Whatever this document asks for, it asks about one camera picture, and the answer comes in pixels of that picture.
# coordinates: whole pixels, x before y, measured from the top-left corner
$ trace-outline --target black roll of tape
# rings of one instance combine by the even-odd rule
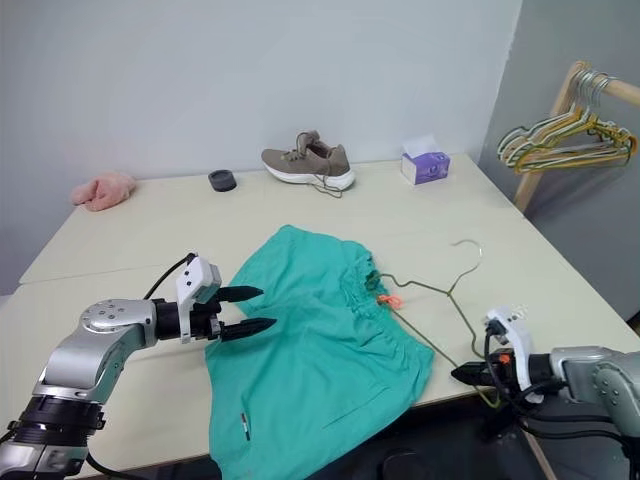
[[[209,174],[209,183],[216,192],[228,192],[236,188],[236,179],[231,170],[216,170]]]

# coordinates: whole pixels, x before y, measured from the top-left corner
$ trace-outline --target wire hanger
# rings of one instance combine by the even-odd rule
[[[573,101],[569,112],[542,120],[529,130],[524,127],[511,130],[498,145],[498,158],[518,173],[626,165],[637,151],[636,137],[613,122],[603,122],[592,112],[592,107],[600,104],[600,94],[612,79],[595,70],[577,70],[570,82]],[[597,135],[600,141],[559,146],[565,138],[581,132]]]
[[[458,305],[458,302],[456,302],[456,299],[453,296],[453,290],[456,288],[456,286],[458,285],[458,283],[460,282],[460,280],[466,276],[469,275],[470,273],[476,271],[478,269],[478,267],[480,266],[480,264],[482,263],[482,258],[483,258],[483,252],[482,252],[482,247],[480,246],[480,244],[478,242],[476,242],[475,240],[472,239],[463,239],[463,240],[459,240],[455,243],[452,243],[451,245],[453,247],[457,247],[459,245],[462,245],[463,243],[471,243],[473,245],[476,246],[476,248],[478,249],[478,260],[476,261],[475,265],[473,267],[471,267],[468,270],[465,270],[464,272],[462,272],[461,274],[459,274],[456,279],[454,280],[453,284],[451,285],[451,287],[449,287],[448,290],[443,290],[442,288],[438,288],[438,287],[434,287],[432,285],[428,285],[426,283],[422,283],[422,282],[418,282],[417,280],[408,280],[405,283],[400,283],[398,281],[398,279],[392,275],[391,273],[381,273],[378,271],[374,271],[371,274],[369,274],[369,276],[367,277],[366,280],[366,287],[368,290],[372,291],[375,290],[376,286],[378,285],[378,283],[380,282],[381,278],[390,278],[391,281],[398,287],[398,288],[405,288],[408,287],[410,285],[415,285],[417,287],[421,287],[421,288],[426,288],[428,290],[440,293],[442,295],[445,295],[453,304],[453,306],[455,307],[456,311],[458,312],[458,315],[460,315],[460,318],[462,318],[462,321],[464,322],[464,324],[466,325],[467,329],[469,330],[469,332],[471,333],[471,351],[473,352],[473,354],[475,356],[477,356],[478,358],[482,358],[484,359],[484,355],[481,354],[478,349],[476,348],[476,340],[478,338],[478,335],[476,333],[476,331],[473,329],[473,327],[471,326],[471,324],[469,323],[469,320],[467,319],[466,315],[464,314],[464,312],[462,311],[462,309],[460,308],[460,305]],[[411,330],[413,330],[413,332],[415,332],[416,335],[418,335],[422,340],[424,340],[425,343],[427,343],[429,346],[431,346],[431,348],[433,348],[436,352],[438,352],[440,355],[442,355],[451,365],[453,365],[454,368],[458,368],[458,363],[453,360],[449,355],[446,354],[446,352],[444,352],[441,348],[439,348],[435,343],[433,343],[426,335],[424,335],[420,330],[418,330],[416,327],[413,326],[413,324],[411,322],[409,322],[402,314],[400,314],[395,308],[391,307],[390,305],[387,304],[387,307],[391,309],[391,312],[397,316],[400,320],[402,320],[402,322],[405,323],[405,325],[407,325]],[[496,397],[495,400],[491,400],[489,399],[489,397],[487,397],[487,395],[480,390],[477,386],[473,386],[473,388],[476,390],[476,392],[478,393],[478,395],[482,398],[482,400],[491,408],[498,408],[500,406],[500,398]]]

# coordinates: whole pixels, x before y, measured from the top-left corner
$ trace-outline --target white shoe sole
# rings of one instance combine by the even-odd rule
[[[322,175],[313,175],[311,173],[284,173],[279,172],[271,168],[269,165],[264,163],[264,166],[271,175],[276,177],[278,180],[282,180],[287,183],[313,183],[315,185],[322,186]],[[337,188],[338,190],[346,190],[349,185],[353,183],[356,179],[353,170],[349,170],[347,173],[344,173],[338,177],[326,177],[325,183],[328,187]]]

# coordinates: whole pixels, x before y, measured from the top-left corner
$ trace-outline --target pink fuzzy object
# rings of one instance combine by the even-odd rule
[[[84,204],[87,210],[97,212],[129,198],[135,186],[136,181],[129,175],[106,172],[89,183],[74,188],[71,191],[71,201],[74,205]]]

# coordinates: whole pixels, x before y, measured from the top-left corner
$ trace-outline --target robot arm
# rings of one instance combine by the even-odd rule
[[[273,319],[219,321],[220,302],[262,294],[253,287],[220,287],[218,269],[195,257],[177,277],[177,302],[105,300],[80,316],[76,330],[51,354],[12,438],[0,444],[0,480],[57,480],[80,472],[87,439],[104,427],[102,406],[129,356],[158,340],[229,341],[258,333]]]
[[[512,348],[487,352],[484,362],[467,362],[451,372],[454,378],[469,385],[495,385],[500,387],[499,391],[507,387],[509,403],[527,400],[528,403],[519,407],[507,403],[495,415],[496,421],[486,426],[487,437],[499,433],[510,419],[524,415],[534,404],[541,403],[544,396],[539,393],[558,393],[569,402],[599,405],[606,410],[608,418],[599,417],[597,421],[610,419],[618,429],[625,444],[624,453],[632,460],[631,468],[635,472],[635,466],[640,465],[640,352],[622,353],[585,346],[533,354],[531,338],[522,322],[521,315],[505,309],[491,310],[485,319],[487,335],[496,337],[503,345],[510,343]],[[538,391],[532,384],[544,388]],[[538,394],[523,397],[519,393],[525,390]]]
[[[623,436],[640,438],[640,352],[554,348],[549,362],[553,374],[567,384],[561,396],[604,407]]]

